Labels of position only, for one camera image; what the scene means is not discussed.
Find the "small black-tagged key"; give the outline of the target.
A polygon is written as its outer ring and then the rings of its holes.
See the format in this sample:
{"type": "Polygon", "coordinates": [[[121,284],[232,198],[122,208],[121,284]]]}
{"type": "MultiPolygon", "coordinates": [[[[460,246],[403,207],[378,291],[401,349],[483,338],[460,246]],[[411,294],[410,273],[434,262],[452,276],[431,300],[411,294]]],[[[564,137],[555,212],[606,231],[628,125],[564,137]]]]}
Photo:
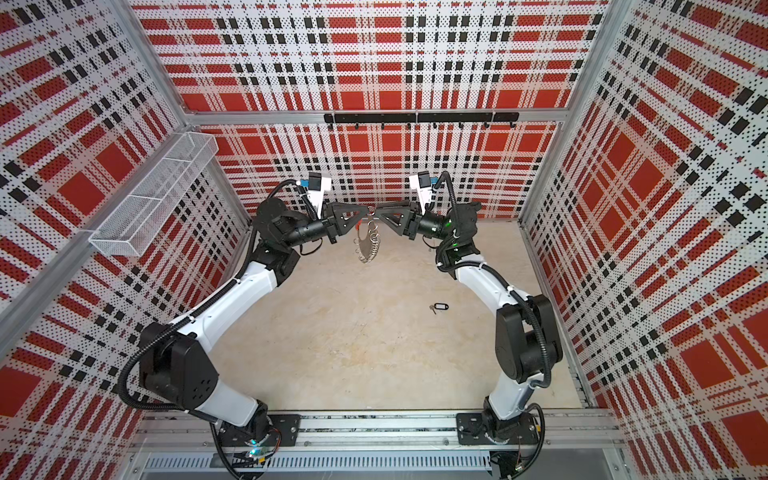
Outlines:
{"type": "Polygon", "coordinates": [[[446,303],[436,302],[429,306],[430,310],[437,314],[439,311],[447,311],[450,306],[446,303]]]}

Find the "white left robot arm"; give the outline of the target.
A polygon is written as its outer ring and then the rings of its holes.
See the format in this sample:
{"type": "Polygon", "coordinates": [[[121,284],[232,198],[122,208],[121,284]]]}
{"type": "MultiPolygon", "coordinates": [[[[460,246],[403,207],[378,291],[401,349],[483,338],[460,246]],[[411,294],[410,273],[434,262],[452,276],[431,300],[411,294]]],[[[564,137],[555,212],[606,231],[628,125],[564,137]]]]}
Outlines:
{"type": "Polygon", "coordinates": [[[256,302],[288,279],[301,257],[299,247],[322,238],[336,241],[367,212],[364,205],[331,202],[303,213],[276,196],[264,200],[238,272],[191,311],[142,331],[138,352],[120,374],[120,398],[136,409],[185,411],[216,428],[234,428],[241,440],[263,442],[273,429],[267,405],[221,380],[209,353],[256,302]]]}

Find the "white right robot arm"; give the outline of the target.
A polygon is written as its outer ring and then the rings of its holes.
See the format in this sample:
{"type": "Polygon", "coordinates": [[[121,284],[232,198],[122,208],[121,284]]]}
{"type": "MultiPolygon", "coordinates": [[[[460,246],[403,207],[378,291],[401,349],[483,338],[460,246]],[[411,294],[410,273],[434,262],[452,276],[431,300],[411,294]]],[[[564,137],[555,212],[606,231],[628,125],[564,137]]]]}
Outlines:
{"type": "Polygon", "coordinates": [[[375,215],[401,236],[437,239],[437,269],[469,288],[495,315],[494,352],[501,373],[480,419],[464,426],[459,438],[506,444],[525,428],[543,434],[529,401],[551,385],[553,367],[564,352],[551,301],[513,286],[476,247],[481,208],[479,202],[458,203],[442,215],[402,201],[377,207],[375,215]]]}

